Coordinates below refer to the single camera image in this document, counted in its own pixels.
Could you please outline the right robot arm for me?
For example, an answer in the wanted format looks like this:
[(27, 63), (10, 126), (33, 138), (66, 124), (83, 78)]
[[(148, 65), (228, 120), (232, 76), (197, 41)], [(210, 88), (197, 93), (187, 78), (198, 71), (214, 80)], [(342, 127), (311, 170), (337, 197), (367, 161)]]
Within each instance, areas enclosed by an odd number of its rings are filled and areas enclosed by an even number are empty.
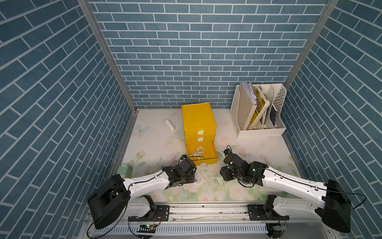
[(248, 163), (231, 149), (226, 149), (224, 155), (225, 166), (220, 170), (224, 181), (236, 180), (245, 188), (265, 188), (268, 196), (261, 212), (268, 220), (289, 216), (320, 219), (338, 232), (351, 232), (351, 212), (355, 208), (350, 193), (337, 181), (310, 181), (285, 174), (265, 163)]

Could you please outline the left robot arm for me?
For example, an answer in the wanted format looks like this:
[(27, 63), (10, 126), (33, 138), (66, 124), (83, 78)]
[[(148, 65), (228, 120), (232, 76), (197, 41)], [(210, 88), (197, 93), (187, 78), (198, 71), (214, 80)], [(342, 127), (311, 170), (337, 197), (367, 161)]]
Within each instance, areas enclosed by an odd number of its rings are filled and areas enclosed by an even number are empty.
[(196, 170), (195, 163), (183, 155), (176, 166), (143, 177), (113, 175), (88, 198), (95, 229), (114, 223), (123, 212), (129, 217), (145, 217), (155, 208), (149, 193), (194, 183)]

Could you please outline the yellow drawer cabinet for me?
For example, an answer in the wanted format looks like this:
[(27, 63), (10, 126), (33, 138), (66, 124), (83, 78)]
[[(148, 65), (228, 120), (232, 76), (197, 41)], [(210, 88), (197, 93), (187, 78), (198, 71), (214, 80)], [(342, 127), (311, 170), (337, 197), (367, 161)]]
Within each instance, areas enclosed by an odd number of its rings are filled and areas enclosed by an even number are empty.
[(214, 140), (217, 125), (210, 103), (183, 105), (182, 117), (187, 156), (194, 153), (198, 146), (202, 146), (205, 148), (204, 159), (191, 160), (197, 166), (204, 163), (216, 164), (218, 156)]

